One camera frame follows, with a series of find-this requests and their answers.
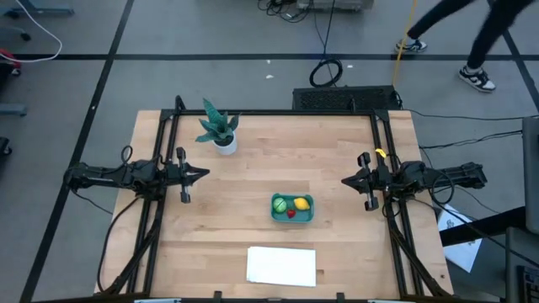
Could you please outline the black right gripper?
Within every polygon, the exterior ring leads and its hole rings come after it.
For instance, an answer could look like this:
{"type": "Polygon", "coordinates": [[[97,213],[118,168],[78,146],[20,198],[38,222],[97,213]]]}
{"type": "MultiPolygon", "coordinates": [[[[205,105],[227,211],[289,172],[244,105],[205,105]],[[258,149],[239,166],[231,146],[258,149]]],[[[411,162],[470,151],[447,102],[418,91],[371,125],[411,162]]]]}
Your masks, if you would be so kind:
{"type": "Polygon", "coordinates": [[[393,182],[393,175],[386,165],[384,157],[375,169],[370,169],[371,157],[369,152],[363,152],[358,156],[360,170],[350,177],[343,178],[341,183],[354,189],[359,194],[366,194],[366,210],[372,211],[380,206],[377,197],[373,194],[375,190],[382,192],[382,211],[387,211],[392,203],[392,197],[397,192],[396,184],[393,182]]]}

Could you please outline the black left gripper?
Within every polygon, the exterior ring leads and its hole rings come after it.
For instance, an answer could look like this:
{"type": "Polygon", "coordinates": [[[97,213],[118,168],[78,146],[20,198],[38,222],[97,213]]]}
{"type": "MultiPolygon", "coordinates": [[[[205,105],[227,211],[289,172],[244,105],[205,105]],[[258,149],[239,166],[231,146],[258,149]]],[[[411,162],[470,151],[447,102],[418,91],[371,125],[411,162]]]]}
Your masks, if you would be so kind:
{"type": "Polygon", "coordinates": [[[194,167],[187,164],[186,152],[183,147],[176,149],[176,156],[179,159],[178,163],[173,163],[168,160],[163,168],[163,181],[166,186],[180,185],[180,198],[184,204],[190,203],[189,186],[192,186],[196,181],[210,173],[209,169],[194,167]]]}

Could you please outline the white plant pot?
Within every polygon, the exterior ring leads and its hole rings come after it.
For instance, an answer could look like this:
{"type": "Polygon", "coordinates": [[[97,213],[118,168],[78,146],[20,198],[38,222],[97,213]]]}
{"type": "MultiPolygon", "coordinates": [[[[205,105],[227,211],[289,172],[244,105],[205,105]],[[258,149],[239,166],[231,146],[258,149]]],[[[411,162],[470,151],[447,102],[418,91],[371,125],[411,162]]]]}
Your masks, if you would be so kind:
{"type": "Polygon", "coordinates": [[[220,155],[230,156],[237,150],[236,133],[233,132],[232,135],[224,141],[213,141],[212,144],[220,155]]]}

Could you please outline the green snake plant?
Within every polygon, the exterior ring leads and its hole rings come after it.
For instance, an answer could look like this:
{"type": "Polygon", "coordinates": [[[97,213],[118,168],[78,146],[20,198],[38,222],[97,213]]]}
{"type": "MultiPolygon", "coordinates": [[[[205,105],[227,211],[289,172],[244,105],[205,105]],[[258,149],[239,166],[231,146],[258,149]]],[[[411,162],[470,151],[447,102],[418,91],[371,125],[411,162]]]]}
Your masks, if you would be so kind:
{"type": "Polygon", "coordinates": [[[203,106],[208,120],[199,119],[199,122],[205,134],[198,136],[195,140],[197,142],[213,141],[218,146],[230,145],[235,138],[234,131],[239,124],[239,114],[229,119],[227,111],[221,114],[206,98],[203,99],[203,106]]]}

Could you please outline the teal plastic container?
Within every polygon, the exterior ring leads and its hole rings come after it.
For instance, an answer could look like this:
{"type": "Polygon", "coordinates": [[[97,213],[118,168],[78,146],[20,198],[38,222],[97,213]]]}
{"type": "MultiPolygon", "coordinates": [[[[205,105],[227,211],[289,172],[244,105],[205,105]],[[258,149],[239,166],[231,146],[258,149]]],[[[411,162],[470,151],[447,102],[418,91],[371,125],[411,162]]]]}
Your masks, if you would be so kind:
{"type": "Polygon", "coordinates": [[[312,221],[313,217],[314,217],[314,211],[315,207],[314,207],[314,199],[312,198],[312,196],[310,195],[289,195],[289,194],[274,194],[271,198],[271,201],[270,201],[270,214],[271,214],[271,217],[277,221],[277,222],[281,222],[281,223],[308,223],[310,221],[312,221]],[[296,215],[289,219],[287,217],[287,214],[286,214],[286,211],[283,212],[283,213],[275,213],[275,211],[273,210],[273,206],[272,206],[272,202],[275,198],[283,198],[286,200],[286,203],[287,203],[287,209],[286,210],[289,210],[289,209],[293,209],[296,211],[296,215]],[[309,204],[311,206],[311,209],[310,210],[297,210],[294,206],[294,202],[293,200],[297,197],[303,197],[303,198],[306,198],[308,201],[309,201],[309,204]]]}

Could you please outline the black keyboard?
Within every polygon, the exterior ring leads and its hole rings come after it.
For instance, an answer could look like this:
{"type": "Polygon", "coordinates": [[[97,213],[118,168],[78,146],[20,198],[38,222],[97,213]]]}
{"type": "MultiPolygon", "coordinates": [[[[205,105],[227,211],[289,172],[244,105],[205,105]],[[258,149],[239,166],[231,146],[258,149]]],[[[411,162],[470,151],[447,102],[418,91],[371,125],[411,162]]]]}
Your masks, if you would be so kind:
{"type": "Polygon", "coordinates": [[[539,269],[517,267],[519,303],[539,303],[539,269]]]}
{"type": "Polygon", "coordinates": [[[403,102],[391,85],[296,88],[292,96],[297,110],[399,110],[403,102]]]}

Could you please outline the white folded cloth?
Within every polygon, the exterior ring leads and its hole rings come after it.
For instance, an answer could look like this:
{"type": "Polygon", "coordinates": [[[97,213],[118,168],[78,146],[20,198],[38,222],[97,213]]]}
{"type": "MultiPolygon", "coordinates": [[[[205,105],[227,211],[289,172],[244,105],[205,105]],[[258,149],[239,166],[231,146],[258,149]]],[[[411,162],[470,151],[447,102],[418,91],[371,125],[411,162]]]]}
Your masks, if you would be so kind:
{"type": "Polygon", "coordinates": [[[317,285],[316,251],[312,249],[250,247],[248,282],[300,287],[317,285]]]}

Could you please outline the white paper sheet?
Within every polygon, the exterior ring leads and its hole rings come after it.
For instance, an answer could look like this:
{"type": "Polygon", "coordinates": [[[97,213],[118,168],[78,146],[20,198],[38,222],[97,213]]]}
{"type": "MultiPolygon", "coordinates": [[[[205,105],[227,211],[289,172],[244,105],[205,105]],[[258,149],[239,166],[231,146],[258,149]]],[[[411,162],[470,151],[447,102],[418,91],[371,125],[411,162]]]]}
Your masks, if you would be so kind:
{"type": "MultiPolygon", "coordinates": [[[[455,210],[450,205],[446,205],[445,209],[440,212],[437,219],[439,232],[460,226],[463,222],[470,223],[472,220],[455,210]]],[[[482,240],[473,240],[461,244],[444,247],[444,254],[447,260],[454,263],[456,266],[470,273],[478,255],[482,240]]]]}

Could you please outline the person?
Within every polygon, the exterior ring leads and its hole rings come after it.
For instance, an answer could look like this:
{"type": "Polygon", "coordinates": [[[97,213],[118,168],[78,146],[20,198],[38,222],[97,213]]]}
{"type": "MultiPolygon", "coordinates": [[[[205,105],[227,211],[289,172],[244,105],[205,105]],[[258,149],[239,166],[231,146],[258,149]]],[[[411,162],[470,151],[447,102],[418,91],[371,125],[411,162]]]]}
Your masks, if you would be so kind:
{"type": "MultiPolygon", "coordinates": [[[[420,37],[442,19],[465,8],[475,0],[441,0],[421,17],[400,39],[397,52],[422,52],[427,44],[420,37]]],[[[515,22],[517,16],[536,0],[494,0],[488,16],[475,38],[467,63],[459,72],[459,78],[483,93],[496,89],[494,82],[483,69],[486,55],[500,36],[515,22]]]]}

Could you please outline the black table frame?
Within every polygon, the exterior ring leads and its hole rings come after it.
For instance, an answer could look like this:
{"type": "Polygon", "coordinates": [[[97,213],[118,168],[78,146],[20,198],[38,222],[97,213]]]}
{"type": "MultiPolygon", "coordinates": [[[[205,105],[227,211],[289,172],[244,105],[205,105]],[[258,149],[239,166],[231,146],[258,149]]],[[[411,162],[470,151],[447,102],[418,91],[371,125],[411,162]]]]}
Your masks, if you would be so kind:
{"type": "Polygon", "coordinates": [[[341,183],[357,171],[362,152],[382,148],[401,161],[419,159],[409,112],[392,111],[372,124],[350,112],[246,110],[231,156],[195,141],[203,131],[199,119],[185,112],[174,143],[210,173],[190,190],[189,204],[178,188],[168,190],[157,247],[142,259],[130,291],[188,299],[215,291],[226,299],[397,299],[426,292],[408,260],[393,256],[385,215],[366,211],[365,197],[341,183]],[[274,194],[312,196],[312,221],[275,221],[274,194]],[[250,247],[315,250],[317,285],[248,282],[250,247]]]}

